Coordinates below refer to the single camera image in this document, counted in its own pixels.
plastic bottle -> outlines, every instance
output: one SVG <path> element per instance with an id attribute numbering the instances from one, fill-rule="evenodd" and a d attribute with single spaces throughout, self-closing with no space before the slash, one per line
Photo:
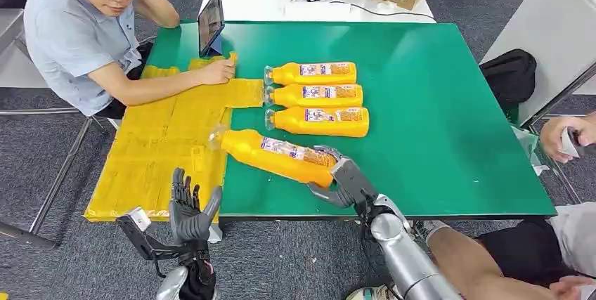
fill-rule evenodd
<path id="1" fill-rule="evenodd" d="M 212 148 L 221 147 L 237 161 L 302 183 L 315 182 L 329 188 L 333 182 L 332 155 L 274 138 L 252 129 L 217 128 L 209 136 Z"/>
<path id="2" fill-rule="evenodd" d="M 331 84 L 328 86 L 303 86 L 290 84 L 265 89 L 266 105 L 284 107 L 362 107 L 363 92 L 358 84 Z"/>
<path id="3" fill-rule="evenodd" d="M 265 84 L 355 84 L 354 63 L 287 63 L 265 67 Z"/>
<path id="4" fill-rule="evenodd" d="M 289 133 L 364 137 L 368 132 L 368 110 L 362 107 L 291 107 L 265 111 L 265 127 Z"/>

light blue shirt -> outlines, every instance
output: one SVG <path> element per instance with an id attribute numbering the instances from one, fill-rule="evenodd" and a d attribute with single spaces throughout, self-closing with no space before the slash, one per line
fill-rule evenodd
<path id="1" fill-rule="evenodd" d="M 109 17 L 87 0 L 27 0 L 23 19 L 33 63 L 50 88 L 86 116 L 113 99 L 90 72 L 116 62 L 127 73 L 141 64 L 132 4 Z"/>

sneaker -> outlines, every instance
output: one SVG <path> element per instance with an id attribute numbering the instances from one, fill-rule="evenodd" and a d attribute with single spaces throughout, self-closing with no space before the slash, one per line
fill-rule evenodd
<path id="1" fill-rule="evenodd" d="M 346 300 L 397 300 L 386 285 L 364 287 L 352 292 Z"/>

tablet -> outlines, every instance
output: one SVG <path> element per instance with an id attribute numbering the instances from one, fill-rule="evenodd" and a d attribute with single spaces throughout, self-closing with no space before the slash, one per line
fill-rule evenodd
<path id="1" fill-rule="evenodd" d="M 206 56 L 211 45 L 224 29 L 224 8 L 221 0 L 209 0 L 199 13 L 199 55 Z"/>

black bag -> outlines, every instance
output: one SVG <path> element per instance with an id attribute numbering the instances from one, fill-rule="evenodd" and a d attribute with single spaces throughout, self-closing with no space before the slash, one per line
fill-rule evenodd
<path id="1" fill-rule="evenodd" d="M 502 110 L 528 100 L 536 87 L 536 59 L 521 49 L 514 49 L 480 65 Z"/>

